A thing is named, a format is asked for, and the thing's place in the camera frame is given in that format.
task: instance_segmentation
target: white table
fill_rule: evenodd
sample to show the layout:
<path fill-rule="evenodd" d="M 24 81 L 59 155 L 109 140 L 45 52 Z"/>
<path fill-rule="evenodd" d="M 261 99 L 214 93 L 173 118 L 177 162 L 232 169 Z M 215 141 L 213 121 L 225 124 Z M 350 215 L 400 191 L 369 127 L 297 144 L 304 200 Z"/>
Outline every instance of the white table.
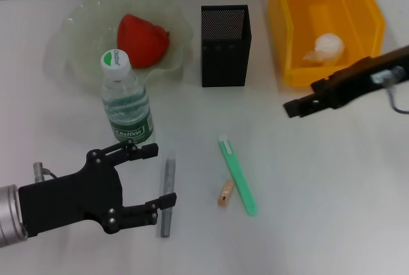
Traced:
<path fill-rule="evenodd" d="M 171 238 L 157 226 L 106 235 L 84 221 L 0 249 L 2 274 L 408 274 L 409 119 L 384 91 L 343 109 L 289 120 L 282 104 L 302 94 L 276 80 L 266 0 L 178 0 L 195 36 L 182 78 L 148 86 L 159 157 L 118 166 L 125 205 L 160 195 L 163 158 L 178 154 Z M 409 43 L 409 0 L 378 0 L 385 50 Z M 98 97 L 55 81 L 53 37 L 80 0 L 0 1 L 0 184 L 33 183 L 32 164 L 56 175 L 86 152 L 115 143 Z M 248 4 L 252 45 L 244 88 L 201 87 L 200 6 Z M 409 96 L 399 87 L 398 101 Z M 259 214 L 237 192 L 217 145 L 234 144 Z"/>

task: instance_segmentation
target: green label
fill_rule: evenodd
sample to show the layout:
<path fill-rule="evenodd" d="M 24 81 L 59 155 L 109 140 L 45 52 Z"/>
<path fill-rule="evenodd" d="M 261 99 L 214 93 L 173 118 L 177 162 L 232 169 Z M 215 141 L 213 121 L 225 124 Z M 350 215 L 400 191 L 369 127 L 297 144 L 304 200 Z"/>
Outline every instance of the green label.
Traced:
<path fill-rule="evenodd" d="M 109 121 L 109 123 L 118 141 L 132 139 L 135 144 L 140 144 L 145 142 L 153 132 L 153 121 L 150 111 L 143 120 L 133 125 L 118 125 L 112 121 Z"/>

